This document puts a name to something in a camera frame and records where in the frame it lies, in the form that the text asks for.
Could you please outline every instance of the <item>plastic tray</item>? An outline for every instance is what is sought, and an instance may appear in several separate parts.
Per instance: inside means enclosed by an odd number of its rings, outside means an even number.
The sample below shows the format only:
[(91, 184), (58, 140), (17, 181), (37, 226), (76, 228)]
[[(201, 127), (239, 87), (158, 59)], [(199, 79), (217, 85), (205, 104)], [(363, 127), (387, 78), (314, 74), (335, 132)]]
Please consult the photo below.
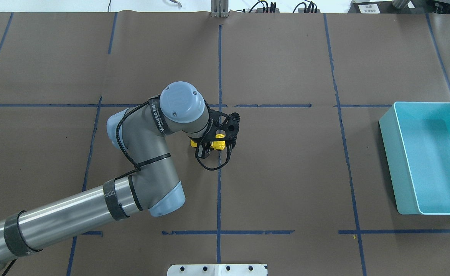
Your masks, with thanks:
[(379, 122), (399, 213), (450, 215), (450, 103), (395, 102)]

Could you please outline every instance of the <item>wire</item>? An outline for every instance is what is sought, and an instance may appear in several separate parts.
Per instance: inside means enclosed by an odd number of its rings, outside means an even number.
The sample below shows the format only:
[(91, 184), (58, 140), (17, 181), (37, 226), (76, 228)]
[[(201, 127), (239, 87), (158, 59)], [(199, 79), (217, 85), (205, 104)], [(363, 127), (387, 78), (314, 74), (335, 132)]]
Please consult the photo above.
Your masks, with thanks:
[(265, 3), (265, 12), (267, 12), (267, 10), (269, 9), (269, 5), (267, 4), (267, 1), (265, 1), (265, 0), (261, 0), (261, 1), (257, 1), (257, 3), (255, 3), (252, 7), (251, 7), (251, 10), (249, 10), (249, 12), (251, 12), (256, 6), (257, 6), (257, 4), (259, 4), (259, 3), (262, 3), (262, 10), (264, 11), (264, 3)]
[(276, 2), (271, 2), (269, 12), (276, 12)]
[(213, 124), (213, 119), (211, 118), (211, 109), (209, 108), (209, 105), (206, 101), (204, 101), (204, 104), (206, 105), (206, 108), (208, 109), (208, 114), (209, 114), (209, 120), (208, 120), (208, 126), (206, 127), (206, 130), (204, 131), (203, 136), (201, 137), (201, 140), (199, 140), (199, 143), (196, 147), (196, 151), (195, 151), (195, 158), (197, 160), (197, 162), (205, 169), (207, 169), (208, 171), (216, 171), (217, 169), (223, 168), (226, 164), (228, 164), (228, 161), (230, 161), (230, 156), (232, 156), (232, 145), (227, 145), (226, 147), (226, 160), (225, 163), (221, 164), (220, 166), (216, 167), (216, 168), (209, 168), (207, 167), (205, 164), (203, 164), (199, 158), (199, 147), (200, 145), (202, 145), (203, 140), (205, 139), (205, 137), (208, 135), (208, 133), (211, 131), (211, 125)]
[(132, 171), (128, 171), (125, 174), (122, 174), (118, 177), (116, 177), (116, 179), (121, 179), (125, 176), (128, 176), (132, 173), (136, 173), (137, 171), (141, 171), (141, 167), (138, 165), (138, 163), (131, 157), (130, 154), (128, 154), (128, 152), (126, 151), (126, 149), (123, 146), (123, 143), (121, 142), (121, 137), (119, 135), (120, 131), (121, 131), (121, 126), (123, 124), (123, 122), (126, 120), (126, 118), (128, 118), (131, 114), (135, 113), (137, 110), (141, 109), (142, 107), (144, 107), (145, 105), (148, 105), (149, 101), (146, 101), (145, 103), (142, 103), (141, 105), (138, 105), (137, 107), (133, 108), (132, 110), (130, 110), (128, 113), (126, 113), (121, 120), (119, 121), (119, 123), (117, 124), (116, 127), (116, 140), (117, 140), (117, 145), (119, 146), (119, 149), (121, 149), (121, 151), (123, 152), (124, 156), (126, 157), (126, 159), (128, 159), (131, 164), (133, 164), (134, 166), (134, 170)]
[(7, 267), (7, 269), (5, 269), (5, 271), (3, 272), (2, 276), (5, 276), (10, 271), (10, 269), (13, 267), (15, 262), (16, 262), (16, 259), (10, 262), (10, 264)]
[(303, 9), (303, 12), (307, 12), (307, 3), (301, 2), (293, 9), (293, 13), (295, 13), (295, 11), (297, 11), (297, 8), (300, 7), (300, 5), (302, 4), (305, 5), (305, 9)]
[(316, 13), (316, 11), (317, 11), (316, 3), (314, 3), (313, 1), (309, 1), (309, 0), (305, 0), (305, 1), (309, 2), (312, 5), (312, 13)]
[(312, 5), (312, 2), (310, 2), (309, 4), (308, 4), (308, 7), (307, 7), (307, 13), (310, 13), (310, 10), (313, 10), (313, 5)]

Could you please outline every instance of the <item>black cable connector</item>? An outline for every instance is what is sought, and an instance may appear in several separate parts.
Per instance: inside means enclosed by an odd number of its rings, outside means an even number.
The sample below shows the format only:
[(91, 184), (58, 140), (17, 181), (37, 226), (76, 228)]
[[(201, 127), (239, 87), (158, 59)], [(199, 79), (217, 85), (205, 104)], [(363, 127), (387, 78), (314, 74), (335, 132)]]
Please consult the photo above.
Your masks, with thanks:
[(301, 2), (293, 9), (293, 13), (295, 13), (295, 11), (297, 11), (297, 8), (300, 7), (300, 5), (305, 5), (305, 9), (303, 10), (303, 12), (307, 12), (307, 3)]
[(261, 1), (257, 1), (257, 3), (255, 3), (252, 7), (251, 10), (249, 10), (249, 12), (252, 12), (252, 10), (257, 6), (257, 4), (262, 3), (263, 8), (262, 11), (263, 12), (267, 12), (267, 10), (269, 10), (269, 4), (267, 4), (267, 1), (265, 0), (261, 0)]
[(125, 174), (122, 174), (118, 177), (116, 177), (117, 179), (121, 179), (123, 177), (126, 177), (130, 174), (136, 173), (138, 171), (141, 171), (141, 167), (138, 165), (138, 163), (131, 157), (130, 154), (128, 154), (128, 152), (126, 151), (126, 149), (123, 146), (123, 143), (121, 142), (121, 137), (119, 135), (120, 131), (121, 131), (121, 126), (123, 125), (123, 122), (126, 120), (126, 118), (128, 118), (131, 114), (135, 113), (137, 110), (143, 108), (145, 105), (148, 105), (148, 103), (150, 103), (149, 101), (146, 101), (145, 103), (142, 103), (141, 105), (138, 105), (137, 107), (133, 108), (132, 110), (130, 110), (128, 113), (126, 113), (121, 120), (119, 121), (119, 123), (117, 124), (116, 127), (116, 140), (117, 140), (117, 145), (119, 146), (119, 149), (121, 149), (121, 151), (123, 152), (124, 156), (126, 157), (126, 159), (128, 159), (131, 164), (133, 164), (134, 166), (134, 170), (132, 171), (128, 171)]
[(5, 269), (5, 271), (2, 273), (2, 276), (6, 276), (6, 274), (10, 271), (10, 269), (13, 267), (13, 265), (15, 264), (16, 259), (11, 261), (10, 264), (8, 265), (7, 269)]

